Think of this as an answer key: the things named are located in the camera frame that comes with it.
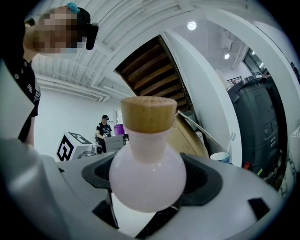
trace white cup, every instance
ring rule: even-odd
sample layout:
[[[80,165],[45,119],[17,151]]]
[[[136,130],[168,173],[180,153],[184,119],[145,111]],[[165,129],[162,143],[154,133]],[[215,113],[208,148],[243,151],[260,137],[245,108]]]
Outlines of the white cup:
[[[229,154],[225,152],[217,152],[210,156],[212,160],[220,161],[223,163],[229,163]]]

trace wooden cap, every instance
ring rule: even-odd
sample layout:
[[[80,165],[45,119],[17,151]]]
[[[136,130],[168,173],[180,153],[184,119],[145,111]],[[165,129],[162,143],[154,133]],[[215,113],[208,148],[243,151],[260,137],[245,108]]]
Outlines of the wooden cap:
[[[128,97],[121,100],[123,123],[138,133],[160,133],[174,122],[177,102],[165,97]]]

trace purple container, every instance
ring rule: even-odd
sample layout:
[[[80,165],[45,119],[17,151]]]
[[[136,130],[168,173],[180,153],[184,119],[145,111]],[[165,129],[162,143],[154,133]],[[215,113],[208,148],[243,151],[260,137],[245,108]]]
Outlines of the purple container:
[[[114,126],[114,134],[115,135],[125,134],[123,124],[117,124]]]

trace round bottle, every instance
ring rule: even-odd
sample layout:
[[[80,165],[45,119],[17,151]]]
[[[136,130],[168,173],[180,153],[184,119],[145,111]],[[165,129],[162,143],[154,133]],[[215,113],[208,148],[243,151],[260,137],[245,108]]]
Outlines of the round bottle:
[[[166,142],[176,106],[176,101],[164,97],[129,97],[121,101],[129,144],[114,157],[109,181],[116,197],[131,209],[166,209],[184,190],[187,176],[183,160]]]

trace bottle neck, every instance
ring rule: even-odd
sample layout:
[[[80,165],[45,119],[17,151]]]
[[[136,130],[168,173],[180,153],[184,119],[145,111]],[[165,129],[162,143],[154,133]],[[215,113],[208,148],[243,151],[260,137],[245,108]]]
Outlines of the bottle neck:
[[[138,133],[126,128],[125,131],[128,132],[129,145],[137,161],[151,164],[162,159],[169,130],[155,134]]]

